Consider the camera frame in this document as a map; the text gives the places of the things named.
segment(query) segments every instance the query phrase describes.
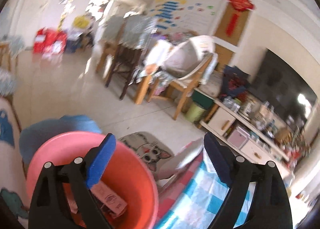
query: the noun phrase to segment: black screen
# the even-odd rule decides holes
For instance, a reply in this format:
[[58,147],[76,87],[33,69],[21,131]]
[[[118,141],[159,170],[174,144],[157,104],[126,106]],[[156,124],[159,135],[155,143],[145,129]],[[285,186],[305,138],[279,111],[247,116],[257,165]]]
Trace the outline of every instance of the black screen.
[[271,50],[267,50],[249,92],[262,102],[268,101],[282,120],[304,124],[309,112],[306,106],[310,103],[312,107],[317,99],[303,78]]

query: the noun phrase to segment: screw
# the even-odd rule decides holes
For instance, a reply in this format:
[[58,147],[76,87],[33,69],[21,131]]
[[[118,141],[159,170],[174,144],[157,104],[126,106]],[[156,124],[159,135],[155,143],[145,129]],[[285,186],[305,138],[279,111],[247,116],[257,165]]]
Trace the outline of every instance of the screw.
[[74,162],[76,163],[76,164],[80,164],[81,162],[82,162],[82,158],[81,157],[78,157],[78,158],[75,158],[75,160],[74,160]]
[[50,168],[51,165],[52,165],[51,162],[46,162],[46,163],[44,164],[44,167],[45,167],[45,168]]
[[237,157],[236,157],[236,161],[238,161],[238,162],[244,162],[244,157],[242,157],[242,156],[237,156]]
[[268,166],[274,168],[276,164],[273,161],[268,161]]

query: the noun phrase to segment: shelf drawer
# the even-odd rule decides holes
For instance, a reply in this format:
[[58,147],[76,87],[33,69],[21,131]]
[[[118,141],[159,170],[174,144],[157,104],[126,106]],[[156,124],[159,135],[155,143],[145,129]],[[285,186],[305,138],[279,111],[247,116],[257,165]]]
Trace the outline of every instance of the shelf drawer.
[[265,151],[259,148],[255,142],[248,140],[248,142],[241,148],[241,152],[247,155],[255,163],[264,165],[268,160],[274,161]]
[[272,158],[268,155],[264,150],[259,148],[255,142],[249,140],[242,148],[241,152],[251,158],[250,161],[254,161],[255,163],[265,165],[267,161],[272,160],[279,170],[279,173],[282,178],[288,176],[291,172],[279,161]]
[[220,107],[208,122],[208,126],[217,134],[223,136],[235,120],[235,117]]

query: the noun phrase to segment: tiled floor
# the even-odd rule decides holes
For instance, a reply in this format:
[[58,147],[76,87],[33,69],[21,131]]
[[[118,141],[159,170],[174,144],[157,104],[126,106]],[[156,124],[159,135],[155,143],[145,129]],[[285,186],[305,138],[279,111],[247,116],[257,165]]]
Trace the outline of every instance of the tiled floor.
[[60,63],[41,59],[31,51],[21,53],[14,106],[22,128],[65,114],[86,114],[105,133],[120,138],[136,131],[148,131],[175,153],[204,135],[182,114],[174,121],[172,103],[153,100],[135,105],[134,85],[120,101],[124,82],[115,76],[109,88],[105,88],[101,76],[94,71],[96,62],[90,51],[65,54]]

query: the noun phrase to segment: blue and white blanket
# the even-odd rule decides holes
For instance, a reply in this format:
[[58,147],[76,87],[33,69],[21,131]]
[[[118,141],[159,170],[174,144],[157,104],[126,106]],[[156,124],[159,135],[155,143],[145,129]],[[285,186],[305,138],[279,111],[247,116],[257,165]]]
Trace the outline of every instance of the blue and white blanket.
[[[171,209],[154,229],[207,229],[220,209],[229,188],[216,173],[209,173],[202,161],[193,178]],[[234,227],[245,222],[252,202],[254,184],[251,183],[240,215]]]

